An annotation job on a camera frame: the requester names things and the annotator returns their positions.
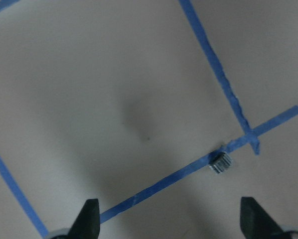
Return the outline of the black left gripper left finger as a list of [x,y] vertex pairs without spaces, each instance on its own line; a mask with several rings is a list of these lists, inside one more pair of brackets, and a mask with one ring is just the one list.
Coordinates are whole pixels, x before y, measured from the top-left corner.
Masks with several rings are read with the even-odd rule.
[[97,239],[100,233],[99,200],[88,199],[71,226],[68,239]]

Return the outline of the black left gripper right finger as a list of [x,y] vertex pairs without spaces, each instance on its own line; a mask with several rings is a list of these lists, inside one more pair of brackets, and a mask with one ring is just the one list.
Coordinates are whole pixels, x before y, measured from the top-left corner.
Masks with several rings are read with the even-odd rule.
[[285,239],[281,227],[253,197],[242,197],[240,229],[246,239]]

